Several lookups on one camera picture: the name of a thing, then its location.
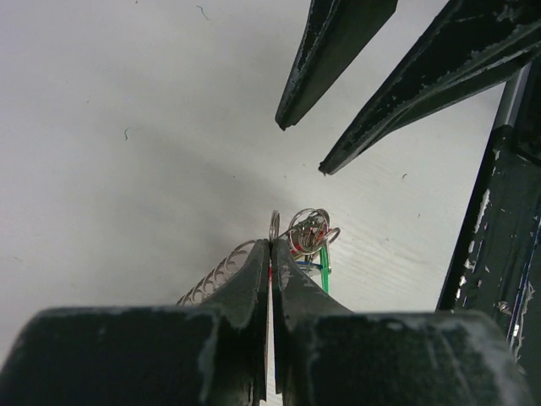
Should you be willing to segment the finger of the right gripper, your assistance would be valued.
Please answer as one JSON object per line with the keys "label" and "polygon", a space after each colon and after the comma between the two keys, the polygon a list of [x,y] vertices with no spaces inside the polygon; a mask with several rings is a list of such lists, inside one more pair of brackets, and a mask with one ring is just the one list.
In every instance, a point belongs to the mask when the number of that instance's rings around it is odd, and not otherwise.
{"label": "finger of the right gripper", "polygon": [[297,124],[396,12],[397,0],[313,0],[275,120]]}
{"label": "finger of the right gripper", "polygon": [[538,1],[449,1],[319,170],[338,172],[389,133],[507,81],[539,54]]}

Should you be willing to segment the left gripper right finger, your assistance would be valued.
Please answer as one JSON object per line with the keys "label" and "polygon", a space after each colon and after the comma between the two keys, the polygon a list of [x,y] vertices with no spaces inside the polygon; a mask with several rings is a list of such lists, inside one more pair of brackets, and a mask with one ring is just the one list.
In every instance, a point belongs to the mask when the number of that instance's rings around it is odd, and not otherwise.
{"label": "left gripper right finger", "polygon": [[506,341],[476,311],[355,313],[271,249],[275,383],[286,405],[530,405]]}

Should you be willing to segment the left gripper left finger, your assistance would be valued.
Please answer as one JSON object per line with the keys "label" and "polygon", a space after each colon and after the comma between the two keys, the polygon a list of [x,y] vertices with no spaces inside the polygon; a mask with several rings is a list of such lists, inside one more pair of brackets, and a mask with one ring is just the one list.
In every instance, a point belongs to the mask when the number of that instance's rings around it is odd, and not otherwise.
{"label": "left gripper left finger", "polygon": [[266,398],[270,245],[192,306],[51,308],[1,369],[4,405],[257,405]]}

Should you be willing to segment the blue tag key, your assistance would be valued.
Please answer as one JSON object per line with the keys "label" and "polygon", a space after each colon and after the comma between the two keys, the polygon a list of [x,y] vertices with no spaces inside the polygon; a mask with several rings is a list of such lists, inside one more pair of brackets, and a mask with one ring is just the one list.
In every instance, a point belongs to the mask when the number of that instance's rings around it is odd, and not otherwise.
{"label": "blue tag key", "polygon": [[302,272],[306,273],[309,277],[314,277],[321,274],[321,271],[323,269],[323,266],[321,264],[309,261],[297,261],[296,264],[298,268]]}

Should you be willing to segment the green tag key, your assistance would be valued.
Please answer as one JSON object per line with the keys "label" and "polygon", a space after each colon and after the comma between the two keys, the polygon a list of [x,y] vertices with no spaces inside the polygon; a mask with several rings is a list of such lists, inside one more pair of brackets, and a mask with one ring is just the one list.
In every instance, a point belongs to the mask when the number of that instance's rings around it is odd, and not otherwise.
{"label": "green tag key", "polygon": [[329,245],[325,244],[324,246],[322,246],[319,253],[320,253],[321,287],[328,294],[330,292],[330,274],[331,274]]}

